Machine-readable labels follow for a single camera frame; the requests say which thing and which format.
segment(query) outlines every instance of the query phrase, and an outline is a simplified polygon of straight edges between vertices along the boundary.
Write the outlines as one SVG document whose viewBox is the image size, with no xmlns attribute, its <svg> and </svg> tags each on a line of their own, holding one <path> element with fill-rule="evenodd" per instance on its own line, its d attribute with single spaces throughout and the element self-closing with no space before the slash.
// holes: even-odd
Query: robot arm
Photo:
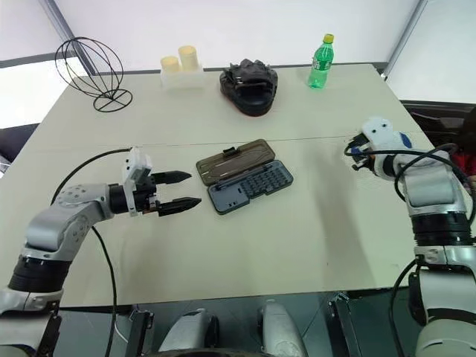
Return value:
<svg viewBox="0 0 476 357">
<path fill-rule="evenodd" d="M 410 147 L 408 138 L 394 132 L 388 120 L 374 118 L 354 137 L 347 155 L 354 157 L 355 170 L 366 167 L 394 180 L 416 156 L 366 152 Z M 447 152 L 434 154 L 448 158 Z M 450 167 L 433 158 L 424 158 L 401 174 L 414 254 L 421 267 L 409 277 L 410 311 L 424 326 L 416 356 L 476 356 L 476 248 L 460 184 Z"/>
<path fill-rule="evenodd" d="M 7 288 L 0 291 L 0 355 L 52 356 L 59 335 L 58 309 L 62 285 L 89 229 L 116 213 L 158 212 L 159 216 L 188 210 L 201 199 L 160 203 L 157 184 L 190 177 L 172 171 L 150 174 L 148 156 L 133 148 L 123 168 L 123 184 L 79 184 L 58 194 L 36 215 Z"/>
</svg>

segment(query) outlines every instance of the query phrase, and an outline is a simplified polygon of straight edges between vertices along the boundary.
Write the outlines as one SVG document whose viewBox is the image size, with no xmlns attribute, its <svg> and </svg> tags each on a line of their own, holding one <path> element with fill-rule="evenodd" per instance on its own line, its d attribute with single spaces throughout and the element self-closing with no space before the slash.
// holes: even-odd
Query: green bottle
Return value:
<svg viewBox="0 0 476 357">
<path fill-rule="evenodd" d="M 311 74 L 307 80 L 307 85 L 311 88 L 324 88 L 327 81 L 327 72 L 329 72 L 334 59 L 334 50 L 332 49 L 334 35 L 327 33 L 322 41 L 322 45 L 312 58 Z"/>
</svg>

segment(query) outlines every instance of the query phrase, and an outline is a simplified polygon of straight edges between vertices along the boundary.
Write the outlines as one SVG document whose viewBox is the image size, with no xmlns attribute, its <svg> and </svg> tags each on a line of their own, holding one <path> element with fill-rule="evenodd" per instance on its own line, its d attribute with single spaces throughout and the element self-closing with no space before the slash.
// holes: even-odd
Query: brown case lid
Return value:
<svg viewBox="0 0 476 357">
<path fill-rule="evenodd" d="M 204 158 L 196 163 L 202 181 L 207 186 L 274 160 L 274 151 L 263 139 L 252 141 L 236 149 Z"/>
</svg>

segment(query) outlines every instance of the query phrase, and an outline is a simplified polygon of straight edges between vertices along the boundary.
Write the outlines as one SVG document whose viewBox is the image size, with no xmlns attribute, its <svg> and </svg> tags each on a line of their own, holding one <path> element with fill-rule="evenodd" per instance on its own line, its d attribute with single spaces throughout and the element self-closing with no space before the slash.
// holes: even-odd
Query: tool case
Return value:
<svg viewBox="0 0 476 357">
<path fill-rule="evenodd" d="M 216 212 L 226 214 L 263 194 L 289 186 L 293 177 L 263 139 L 196 163 Z"/>
</svg>

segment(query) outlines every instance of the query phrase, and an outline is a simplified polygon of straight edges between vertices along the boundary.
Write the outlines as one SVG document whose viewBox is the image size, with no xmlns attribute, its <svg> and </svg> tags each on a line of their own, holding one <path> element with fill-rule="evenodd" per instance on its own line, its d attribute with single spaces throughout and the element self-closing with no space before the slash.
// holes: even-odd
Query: white table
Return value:
<svg viewBox="0 0 476 357">
<path fill-rule="evenodd" d="M 156 88 L 155 75 L 127 77 L 125 83 L 135 102 L 130 109 L 107 116 L 94 112 L 90 99 L 67 90 L 0 180 L 0 284 L 10 279 L 29 221 L 48 205 L 59 182 L 101 151 L 140 144 L 155 170 L 193 174 L 181 184 L 161 187 L 162 199 L 198 196 L 203 202 L 173 216 L 123 214 L 97 225 L 116 270 L 118 303 L 391 286 L 413 256 L 405 205 L 390 182 L 370 172 L 355 173 L 342 150 L 370 114 L 393 120 L 396 129 L 413 132 L 410 137 L 416 146 L 429 148 L 430 144 L 370 66 L 334 67 L 329 88 L 315 92 L 304 87 L 306 97 L 298 105 L 293 101 L 299 97 L 295 92 L 301 91 L 297 78 L 305 70 L 278 71 L 276 103 L 263 118 L 238 114 L 210 89 L 195 93 L 210 98 L 208 106 L 205 99 L 191 99 L 189 92 L 180 106 L 175 93 L 172 103 L 176 101 L 177 106 L 168 106 L 164 97 L 170 94 Z M 343 73 L 349 78 L 348 87 Z M 208 77 L 216 80 L 217 75 Z M 352 81 L 356 78 L 358 86 Z M 149 91 L 143 90 L 145 83 Z M 366 98 L 366 91 L 374 98 Z M 145 106 L 147 96 L 151 103 Z M 313 100 L 324 105 L 325 114 Z M 179 121 L 185 118 L 172 115 L 191 103 L 208 110 L 208 115 L 196 111 L 196 118 L 187 118 L 191 128 L 179 131 Z M 141 108 L 146 113 L 142 116 Z M 116 130 L 111 130 L 111 123 L 117 124 Z M 226 129 L 225 138 L 218 136 L 216 126 Z M 67 128 L 70 140 L 60 135 Z M 101 135 L 108 128 L 109 133 Z M 295 181 L 246 208 L 219 216 L 195 163 L 256 138 L 268 140 Z M 101 159 L 80 171 L 70 184 L 119 182 L 122 160 L 121 154 Z M 89 234 L 71 266 L 62 305 L 110 303 L 109 271 L 97 239 Z"/>
</svg>

